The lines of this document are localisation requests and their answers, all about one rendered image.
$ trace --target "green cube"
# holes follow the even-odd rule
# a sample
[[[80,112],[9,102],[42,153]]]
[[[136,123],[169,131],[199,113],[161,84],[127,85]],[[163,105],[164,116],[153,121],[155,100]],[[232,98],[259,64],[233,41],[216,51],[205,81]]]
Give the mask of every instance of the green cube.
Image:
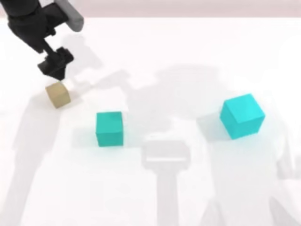
[[[121,112],[96,114],[96,137],[98,146],[123,146],[123,120]]]
[[[232,139],[255,134],[259,131],[265,114],[251,94],[226,100],[221,116]]]

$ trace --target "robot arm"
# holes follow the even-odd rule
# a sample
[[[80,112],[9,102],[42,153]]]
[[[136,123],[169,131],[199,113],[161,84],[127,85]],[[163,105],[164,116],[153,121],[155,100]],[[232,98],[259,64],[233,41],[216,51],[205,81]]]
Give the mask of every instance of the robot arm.
[[[75,32],[83,28],[84,18],[67,0],[55,0],[42,8],[39,0],[0,0],[8,15],[11,31],[38,53],[46,51],[48,56],[38,65],[44,75],[63,80],[72,54],[64,48],[56,52],[45,38],[55,35],[55,28],[63,23]]]

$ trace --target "white floor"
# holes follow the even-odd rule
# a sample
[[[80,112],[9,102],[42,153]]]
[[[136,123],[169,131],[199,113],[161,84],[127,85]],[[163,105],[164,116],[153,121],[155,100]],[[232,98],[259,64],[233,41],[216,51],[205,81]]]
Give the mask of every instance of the white floor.
[[[301,225],[300,19],[86,19],[56,110],[43,60],[0,25],[1,226]],[[225,99],[267,118],[229,140]],[[122,111],[125,147],[95,115]]]

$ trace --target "tan cube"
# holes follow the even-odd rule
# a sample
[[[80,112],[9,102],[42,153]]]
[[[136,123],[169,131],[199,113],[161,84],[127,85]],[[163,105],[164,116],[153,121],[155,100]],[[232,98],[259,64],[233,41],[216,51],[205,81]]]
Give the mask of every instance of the tan cube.
[[[46,91],[55,108],[62,107],[71,102],[68,90],[61,82],[46,87]]]

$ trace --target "turquoise cube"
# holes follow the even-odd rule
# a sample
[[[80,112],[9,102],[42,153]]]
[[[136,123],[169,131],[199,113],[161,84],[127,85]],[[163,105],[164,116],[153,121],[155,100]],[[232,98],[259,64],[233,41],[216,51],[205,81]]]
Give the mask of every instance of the turquoise cube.
[[[122,113],[97,113],[96,137],[100,147],[122,146],[124,142]]]
[[[220,116],[231,139],[258,133],[264,118],[252,94],[226,100]]]

